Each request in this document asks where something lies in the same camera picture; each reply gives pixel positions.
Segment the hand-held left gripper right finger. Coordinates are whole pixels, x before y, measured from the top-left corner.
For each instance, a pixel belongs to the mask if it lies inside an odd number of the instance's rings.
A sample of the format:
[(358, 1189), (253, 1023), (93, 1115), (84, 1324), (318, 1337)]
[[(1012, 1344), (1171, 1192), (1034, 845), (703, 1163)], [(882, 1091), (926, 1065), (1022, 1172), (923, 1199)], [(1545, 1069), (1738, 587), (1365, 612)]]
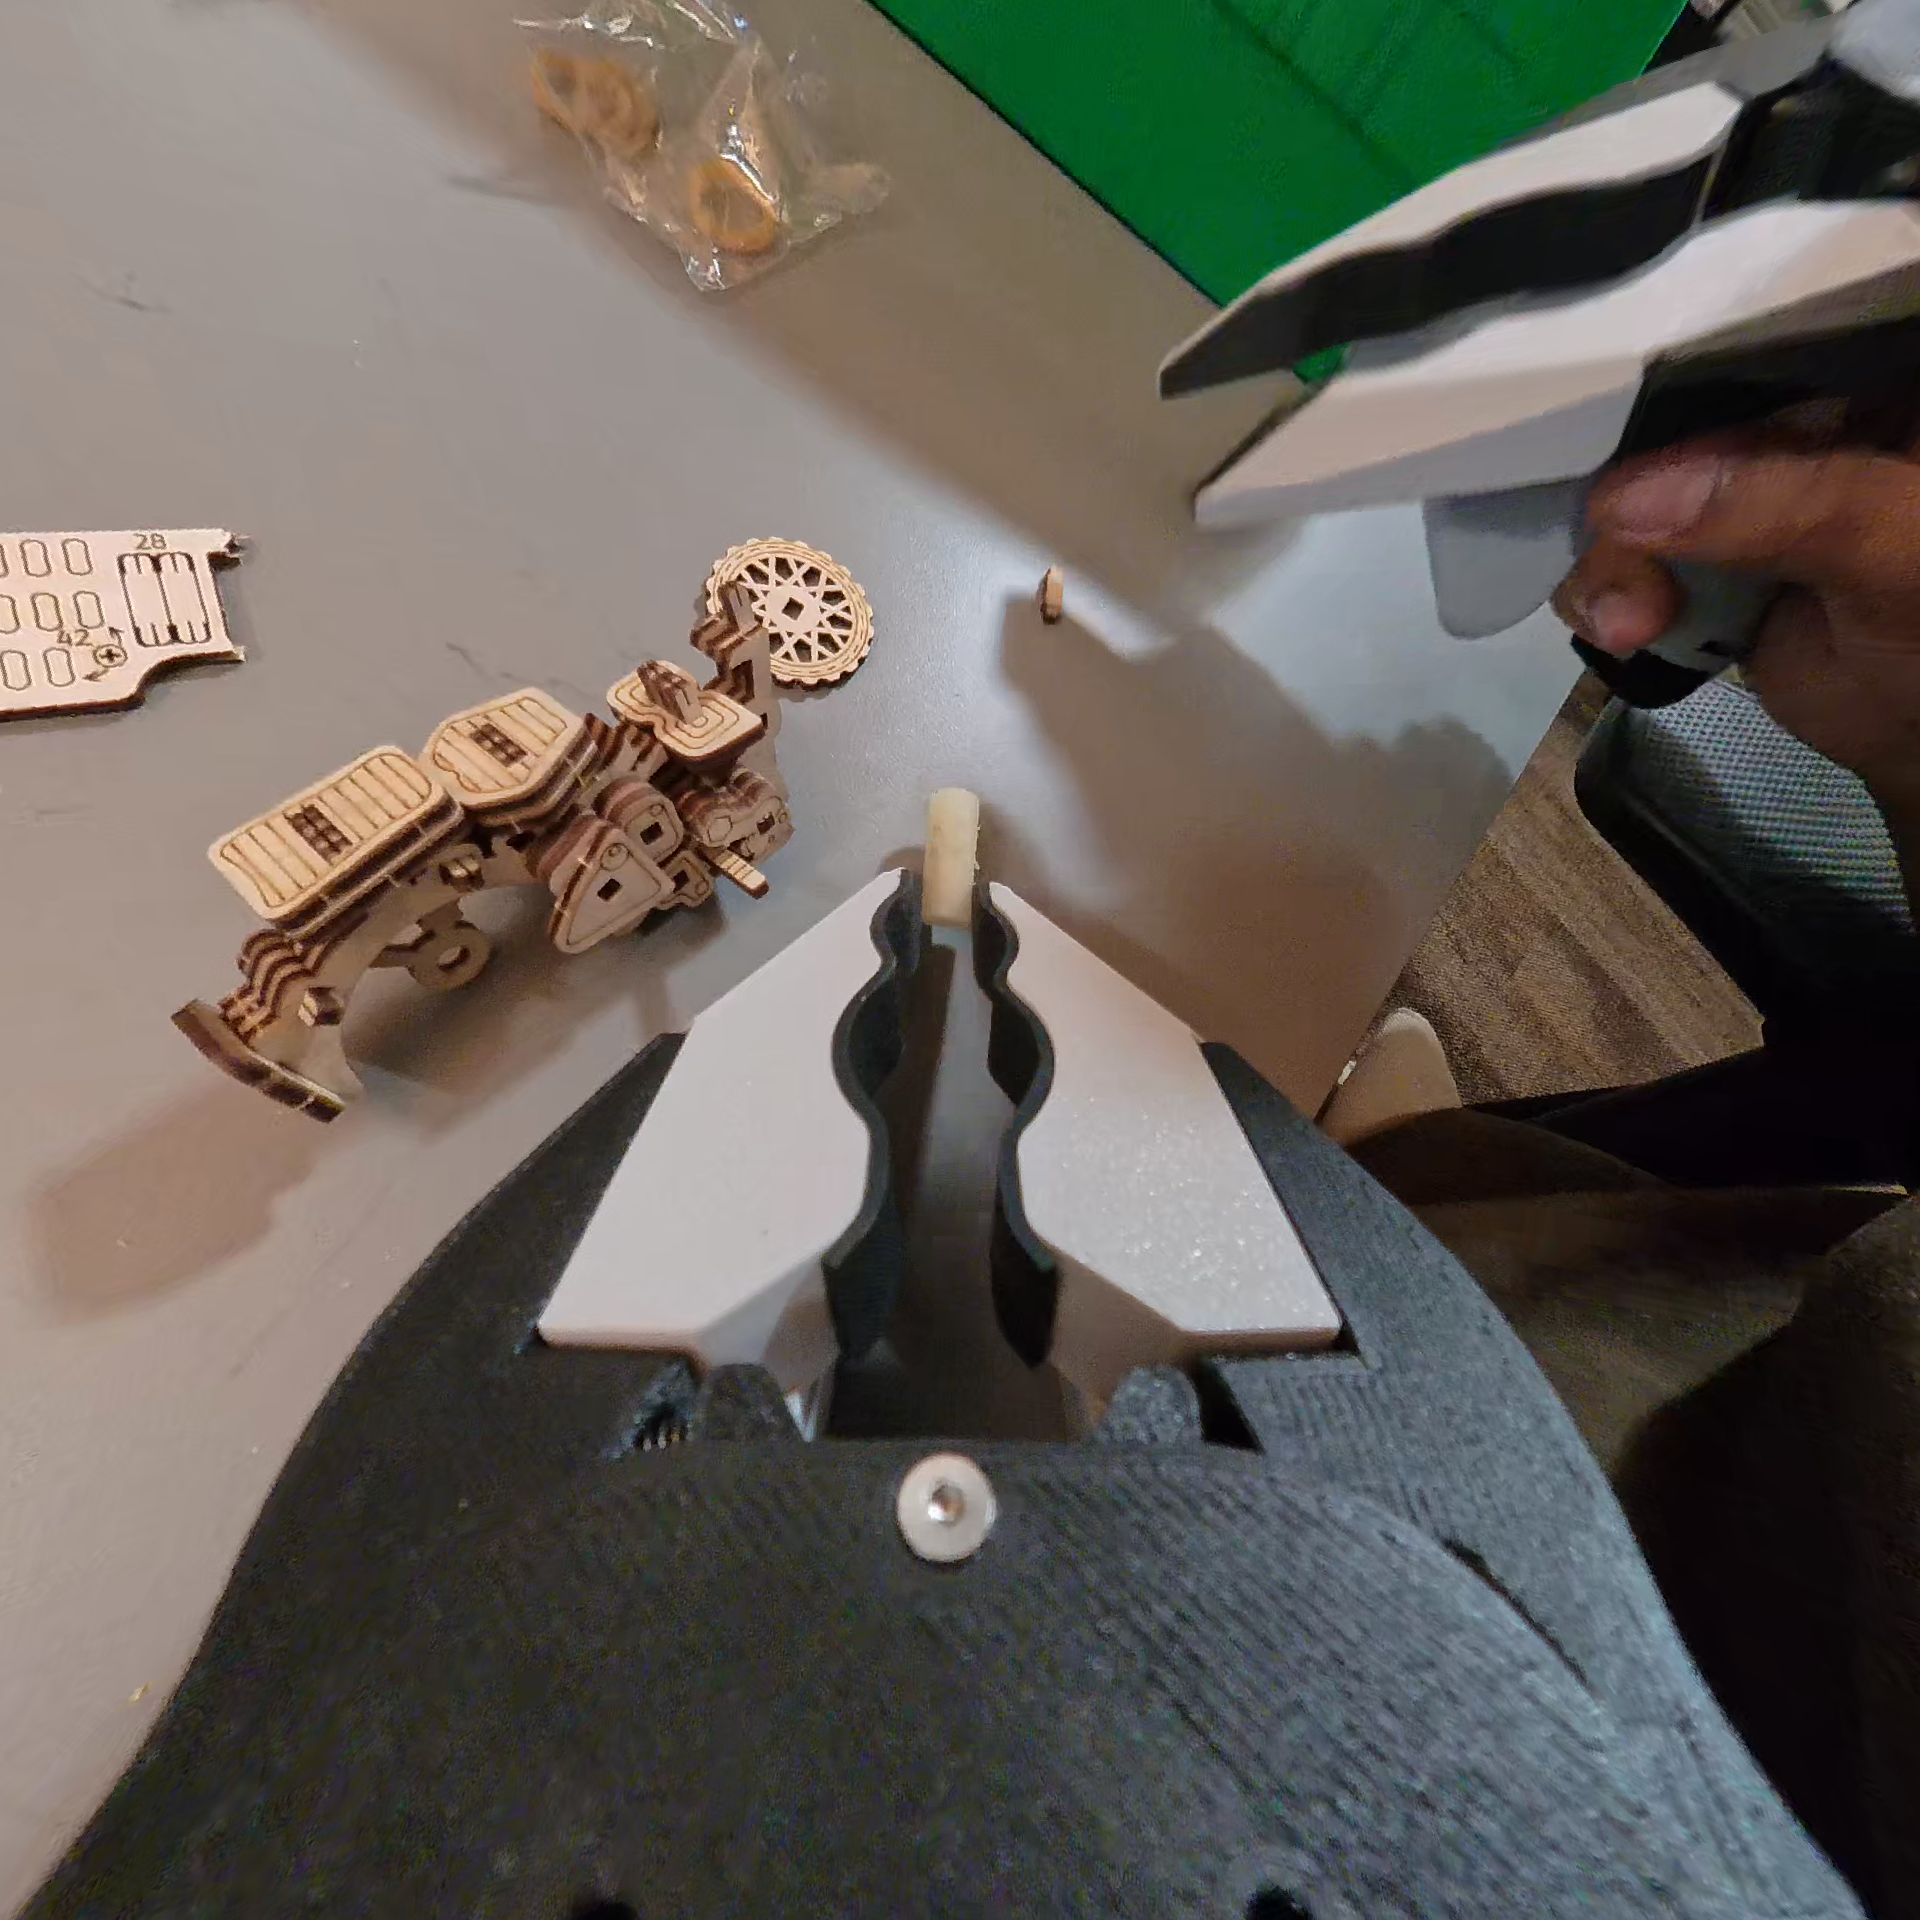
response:
[(1006, 884), (977, 891), (999, 1143), (991, 1298), (1095, 1419), (1137, 1369), (1337, 1344), (1340, 1315), (1204, 1044)]

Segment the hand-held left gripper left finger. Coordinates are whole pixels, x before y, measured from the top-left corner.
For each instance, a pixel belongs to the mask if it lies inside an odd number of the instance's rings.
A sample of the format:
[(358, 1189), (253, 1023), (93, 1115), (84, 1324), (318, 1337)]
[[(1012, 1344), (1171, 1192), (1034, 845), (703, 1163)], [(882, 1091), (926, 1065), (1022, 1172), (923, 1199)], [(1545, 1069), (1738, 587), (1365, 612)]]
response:
[(922, 880), (887, 872), (707, 1009), (566, 1257), (551, 1346), (759, 1364), (817, 1426), (906, 1272), (879, 1093), (922, 962)]

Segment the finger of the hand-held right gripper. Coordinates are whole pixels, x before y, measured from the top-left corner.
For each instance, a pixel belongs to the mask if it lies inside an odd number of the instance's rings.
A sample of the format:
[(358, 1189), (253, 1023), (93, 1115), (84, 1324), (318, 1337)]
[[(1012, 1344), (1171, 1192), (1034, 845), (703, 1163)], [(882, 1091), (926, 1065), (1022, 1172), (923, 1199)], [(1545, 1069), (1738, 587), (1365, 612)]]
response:
[(1455, 168), (1267, 274), (1164, 362), (1159, 393), (1628, 274), (1697, 223), (1740, 112), (1701, 83)]
[(1783, 346), (1915, 308), (1911, 202), (1773, 202), (1566, 295), (1503, 297), (1350, 353), (1193, 496), (1253, 525), (1593, 473), (1676, 355)]

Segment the white wax stick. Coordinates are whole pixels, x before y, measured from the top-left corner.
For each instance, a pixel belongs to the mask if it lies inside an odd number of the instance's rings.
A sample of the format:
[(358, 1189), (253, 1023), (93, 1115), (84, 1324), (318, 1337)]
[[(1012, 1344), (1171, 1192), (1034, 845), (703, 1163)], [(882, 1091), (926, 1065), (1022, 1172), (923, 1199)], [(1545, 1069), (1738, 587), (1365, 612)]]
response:
[(922, 872), (927, 985), (918, 993), (939, 1018), (939, 1060), (954, 1072), (979, 1065), (990, 1031), (990, 1009), (977, 985), (979, 856), (979, 796), (958, 785), (935, 788), (927, 797)]

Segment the grey desk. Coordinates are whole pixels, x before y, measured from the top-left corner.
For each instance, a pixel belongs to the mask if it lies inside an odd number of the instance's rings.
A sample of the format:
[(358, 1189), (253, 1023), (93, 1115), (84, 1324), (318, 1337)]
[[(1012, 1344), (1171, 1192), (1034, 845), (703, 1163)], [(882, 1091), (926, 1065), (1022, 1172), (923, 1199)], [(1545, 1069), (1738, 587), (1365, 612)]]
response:
[[(1261, 389), (1161, 403), (1210, 312), (863, 5), (797, 12), (887, 202), (733, 295), (601, 199), (525, 5), (5, 5), (5, 529), (247, 540), (241, 666), (5, 728), (5, 1916), (202, 1641), (345, 1359), (657, 1031), (986, 805), (1027, 900), (1295, 1105), (1346, 1063), (1567, 696), (1458, 643), (1418, 513), (1203, 536)], [(684, 657), (795, 537), (875, 611), (795, 703), (763, 904), (355, 1003), (292, 1115), (171, 1025), (226, 993), (234, 825), (525, 683)], [(1063, 568), (1065, 615), (1036, 603)]]

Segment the person's right hand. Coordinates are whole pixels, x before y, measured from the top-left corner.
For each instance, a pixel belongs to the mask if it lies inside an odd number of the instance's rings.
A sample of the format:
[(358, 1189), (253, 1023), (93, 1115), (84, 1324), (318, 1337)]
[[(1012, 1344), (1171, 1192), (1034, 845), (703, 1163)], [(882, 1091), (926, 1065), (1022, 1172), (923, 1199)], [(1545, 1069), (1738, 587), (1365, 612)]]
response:
[(1918, 468), (1863, 449), (1701, 440), (1598, 481), (1551, 611), (1607, 657), (1683, 611), (1683, 564), (1775, 583), (1742, 664), (1767, 716), (1859, 778), (1895, 839), (1918, 807)]

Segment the green storage box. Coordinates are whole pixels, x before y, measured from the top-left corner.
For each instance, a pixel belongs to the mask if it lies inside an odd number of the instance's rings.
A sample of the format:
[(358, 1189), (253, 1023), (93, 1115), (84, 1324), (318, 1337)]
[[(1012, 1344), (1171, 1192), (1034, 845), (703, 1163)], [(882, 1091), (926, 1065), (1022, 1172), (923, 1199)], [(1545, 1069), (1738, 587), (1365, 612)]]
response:
[(1225, 305), (1635, 81), (1683, 2), (877, 2)]

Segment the person's white shoe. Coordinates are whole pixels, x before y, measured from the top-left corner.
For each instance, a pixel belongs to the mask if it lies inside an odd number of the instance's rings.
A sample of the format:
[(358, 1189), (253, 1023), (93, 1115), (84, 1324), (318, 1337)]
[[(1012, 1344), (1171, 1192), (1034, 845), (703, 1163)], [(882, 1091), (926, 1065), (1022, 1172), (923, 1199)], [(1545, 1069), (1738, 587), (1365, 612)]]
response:
[(1455, 1113), (1463, 1098), (1433, 1025), (1410, 1009), (1378, 1020), (1343, 1065), (1317, 1125), (1353, 1145), (1430, 1113)]

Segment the grey mesh chair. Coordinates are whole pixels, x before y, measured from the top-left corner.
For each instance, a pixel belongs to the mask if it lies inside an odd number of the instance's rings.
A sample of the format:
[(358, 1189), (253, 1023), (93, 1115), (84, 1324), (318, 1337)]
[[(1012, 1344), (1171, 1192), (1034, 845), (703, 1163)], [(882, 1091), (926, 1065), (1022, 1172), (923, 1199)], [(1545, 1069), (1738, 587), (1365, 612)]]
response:
[(1918, 943), (1883, 818), (1742, 683), (1655, 712), (1612, 699), (1575, 800), (1771, 1041), (1915, 1060)]

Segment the person's dark trouser leg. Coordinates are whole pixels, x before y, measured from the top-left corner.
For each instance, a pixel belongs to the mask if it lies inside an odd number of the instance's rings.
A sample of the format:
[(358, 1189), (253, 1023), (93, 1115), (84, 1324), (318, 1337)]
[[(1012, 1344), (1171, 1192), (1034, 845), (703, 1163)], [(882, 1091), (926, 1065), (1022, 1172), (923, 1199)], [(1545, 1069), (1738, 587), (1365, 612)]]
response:
[(1915, 1916), (1915, 1199), (1683, 1189), (1465, 1103), (1343, 1145), (1542, 1368), (1789, 1811)]

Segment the wooden model motorcycle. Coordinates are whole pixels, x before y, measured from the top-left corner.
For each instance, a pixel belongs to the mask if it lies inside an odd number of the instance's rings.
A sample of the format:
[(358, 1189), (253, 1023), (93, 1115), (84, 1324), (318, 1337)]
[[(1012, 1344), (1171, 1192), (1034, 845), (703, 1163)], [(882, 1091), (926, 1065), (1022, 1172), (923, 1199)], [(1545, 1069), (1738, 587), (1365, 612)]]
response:
[(234, 1081), (330, 1123), (362, 1093), (345, 1023), (371, 972), (454, 993), (490, 967), (469, 899), (539, 889), (547, 939), (578, 955), (703, 908), (718, 882), (765, 896), (763, 863), (793, 835), (778, 692), (855, 674), (874, 603), (826, 551), (754, 540), (714, 564), (689, 643), (707, 679), (637, 664), (607, 713), (517, 689), (228, 833), (207, 863), (258, 930), (237, 988), (177, 1026)]

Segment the clear plastic bag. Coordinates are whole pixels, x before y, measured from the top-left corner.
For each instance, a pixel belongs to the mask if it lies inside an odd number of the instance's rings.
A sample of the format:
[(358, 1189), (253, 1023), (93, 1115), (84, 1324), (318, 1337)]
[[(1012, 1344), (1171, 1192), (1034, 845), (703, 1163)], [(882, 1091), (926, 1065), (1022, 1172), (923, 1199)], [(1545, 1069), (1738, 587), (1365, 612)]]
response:
[(703, 295), (762, 279), (889, 196), (818, 67), (745, 5), (545, 5), (514, 27), (541, 120)]

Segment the wooden puzzle sheet fragment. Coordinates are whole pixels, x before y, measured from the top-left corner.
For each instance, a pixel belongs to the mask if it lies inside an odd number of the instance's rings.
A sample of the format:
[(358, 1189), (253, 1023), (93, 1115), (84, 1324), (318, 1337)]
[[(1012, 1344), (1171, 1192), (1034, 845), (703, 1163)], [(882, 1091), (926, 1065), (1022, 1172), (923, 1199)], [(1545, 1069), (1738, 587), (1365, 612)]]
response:
[(2, 716), (108, 713), (183, 666), (241, 664), (218, 569), (226, 529), (2, 536)]

